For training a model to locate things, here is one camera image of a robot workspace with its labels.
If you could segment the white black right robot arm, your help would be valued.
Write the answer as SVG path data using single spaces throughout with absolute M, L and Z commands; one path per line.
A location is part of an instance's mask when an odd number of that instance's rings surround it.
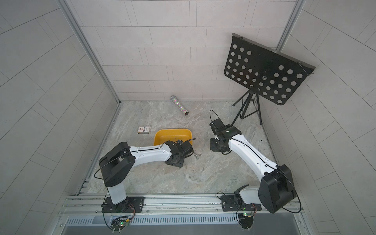
M 299 198 L 292 179 L 292 172 L 286 165 L 278 165 L 262 155 L 234 126 L 210 123 L 215 135 L 210 140 L 210 150 L 226 154 L 236 153 L 251 168 L 260 181 L 259 188 L 243 186 L 234 192 L 240 208 L 250 204 L 261 204 L 270 212 L 283 209 L 286 204 Z

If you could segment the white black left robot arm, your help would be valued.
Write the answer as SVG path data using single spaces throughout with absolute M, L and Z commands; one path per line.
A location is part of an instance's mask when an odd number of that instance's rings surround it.
M 123 181 L 131 169 L 151 162 L 164 162 L 181 168 L 185 159 L 192 154 L 193 147 L 189 141 L 167 141 L 147 147 L 129 146 L 121 142 L 99 160 L 99 170 L 112 203 L 117 205 L 127 200 Z

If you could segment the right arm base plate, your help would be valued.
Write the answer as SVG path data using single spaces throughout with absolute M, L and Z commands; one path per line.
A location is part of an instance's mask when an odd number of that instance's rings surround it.
M 261 204 L 246 204 L 239 196 L 222 195 L 219 199 L 224 212 L 235 212 L 237 210 L 259 212 L 262 210 Z

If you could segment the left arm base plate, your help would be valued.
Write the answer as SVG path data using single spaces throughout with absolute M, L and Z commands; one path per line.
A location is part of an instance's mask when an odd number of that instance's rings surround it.
M 102 206 L 102 213 L 140 213 L 144 206 L 145 197 L 127 197 L 124 201 L 114 204 L 111 197 L 107 197 Z

